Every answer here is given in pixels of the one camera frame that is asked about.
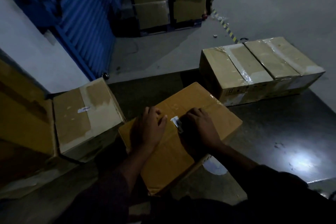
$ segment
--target person's left hand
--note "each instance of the person's left hand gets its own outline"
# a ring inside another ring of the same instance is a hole
[[[167,124],[167,115],[159,121],[161,111],[156,107],[146,107],[143,115],[138,118],[138,132],[142,143],[146,146],[155,148],[162,139]]]

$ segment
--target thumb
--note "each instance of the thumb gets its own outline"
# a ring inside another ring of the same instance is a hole
[[[168,119],[167,115],[165,115],[165,116],[162,117],[161,122],[159,124],[159,128],[165,129],[166,124],[167,124],[167,119]]]

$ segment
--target person's right hand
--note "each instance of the person's right hand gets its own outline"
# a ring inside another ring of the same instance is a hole
[[[201,143],[208,150],[215,150],[222,144],[211,117],[203,108],[192,108],[187,112],[187,117],[196,127]]]

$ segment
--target dark sleeve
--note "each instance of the dark sleeve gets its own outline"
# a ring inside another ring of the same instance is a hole
[[[55,223],[126,223],[128,200],[126,180],[114,172],[81,192]]]
[[[298,176],[277,172],[267,166],[252,170],[248,181],[248,200],[255,213],[264,218],[276,216],[278,221],[320,221],[321,215],[328,216],[335,207],[334,202],[310,190]]]

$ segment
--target forearm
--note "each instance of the forearm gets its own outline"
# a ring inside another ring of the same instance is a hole
[[[131,192],[138,175],[141,172],[146,160],[152,154],[154,146],[148,144],[142,144],[126,158],[120,166],[117,167],[119,171],[126,179],[129,191]]]
[[[246,191],[248,188],[246,184],[249,182],[247,180],[248,173],[259,164],[223,143],[211,149],[209,153],[226,167],[233,178]]]

